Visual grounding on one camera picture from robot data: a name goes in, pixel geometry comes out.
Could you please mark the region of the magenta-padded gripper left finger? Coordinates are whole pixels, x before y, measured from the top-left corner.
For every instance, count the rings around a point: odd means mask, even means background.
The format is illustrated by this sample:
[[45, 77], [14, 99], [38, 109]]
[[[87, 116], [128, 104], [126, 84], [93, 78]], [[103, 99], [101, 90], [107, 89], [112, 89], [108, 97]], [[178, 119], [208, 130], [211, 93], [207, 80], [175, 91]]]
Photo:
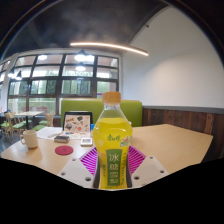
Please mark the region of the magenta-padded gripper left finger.
[[72, 158], [58, 176], [81, 187], [97, 189], [100, 177], [96, 148], [90, 149], [80, 158]]

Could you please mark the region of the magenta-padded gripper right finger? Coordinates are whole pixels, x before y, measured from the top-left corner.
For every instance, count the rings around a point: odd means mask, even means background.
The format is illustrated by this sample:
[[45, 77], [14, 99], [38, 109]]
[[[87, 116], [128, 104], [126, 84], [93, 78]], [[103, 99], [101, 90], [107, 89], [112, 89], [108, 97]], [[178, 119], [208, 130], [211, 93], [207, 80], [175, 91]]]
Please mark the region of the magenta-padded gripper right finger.
[[133, 146], [127, 155], [127, 187], [140, 188], [168, 175], [155, 156], [146, 156]]

